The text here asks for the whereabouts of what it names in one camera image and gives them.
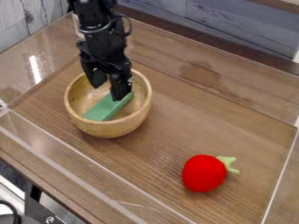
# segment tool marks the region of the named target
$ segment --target red strawberry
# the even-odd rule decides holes
[[[213,157],[200,155],[193,157],[182,170],[182,182],[185,186],[200,193],[216,189],[225,181],[229,172],[240,173],[230,168],[234,157]]]

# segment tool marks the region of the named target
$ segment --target wooden bowl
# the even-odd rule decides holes
[[[95,89],[83,73],[69,85],[65,104],[70,118],[82,131],[94,137],[114,138],[131,133],[143,123],[151,108],[153,88],[147,78],[133,69],[135,97],[111,121],[98,122],[83,117],[110,91],[110,82]]]

